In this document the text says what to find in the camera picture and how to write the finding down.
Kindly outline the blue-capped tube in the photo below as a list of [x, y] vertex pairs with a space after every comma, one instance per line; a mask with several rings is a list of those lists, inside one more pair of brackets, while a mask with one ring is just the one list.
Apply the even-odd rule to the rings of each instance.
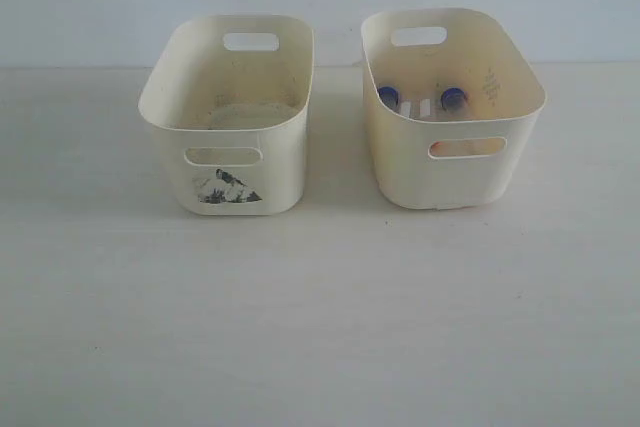
[[390, 86], [383, 86], [377, 89], [380, 101], [390, 110], [397, 112], [399, 108], [399, 93]]
[[468, 96], [463, 89], [450, 87], [442, 92], [440, 106], [450, 116], [463, 115], [468, 110]]

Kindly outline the orange-capped tube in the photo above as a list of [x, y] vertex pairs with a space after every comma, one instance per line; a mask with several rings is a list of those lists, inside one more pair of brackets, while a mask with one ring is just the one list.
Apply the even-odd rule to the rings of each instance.
[[434, 142], [430, 148], [429, 153], [433, 157], [439, 157], [441, 155], [442, 144], [440, 142]]

